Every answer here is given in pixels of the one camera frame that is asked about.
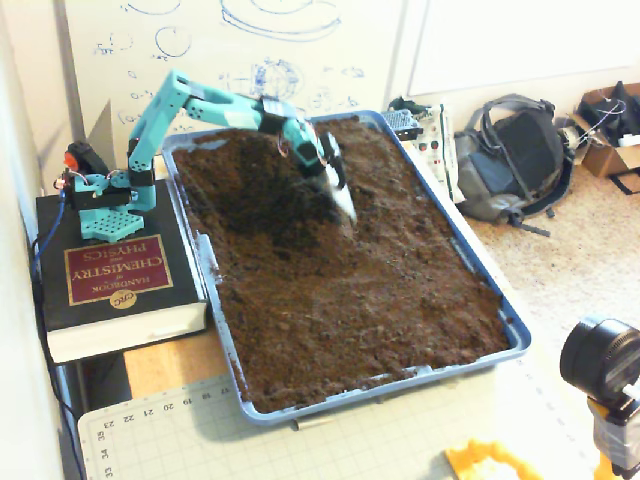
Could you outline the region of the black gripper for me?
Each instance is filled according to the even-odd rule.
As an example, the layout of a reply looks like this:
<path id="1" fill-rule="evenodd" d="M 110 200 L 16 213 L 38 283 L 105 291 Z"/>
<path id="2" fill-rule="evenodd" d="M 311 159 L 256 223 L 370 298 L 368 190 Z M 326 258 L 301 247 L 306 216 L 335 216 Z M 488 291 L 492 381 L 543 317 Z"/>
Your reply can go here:
<path id="1" fill-rule="evenodd" d="M 346 184 L 342 155 L 335 137 L 324 132 L 298 132 L 298 169 L 305 177 L 320 176 L 327 167 L 329 193 L 336 206 L 353 223 L 357 222 L 355 206 Z"/>

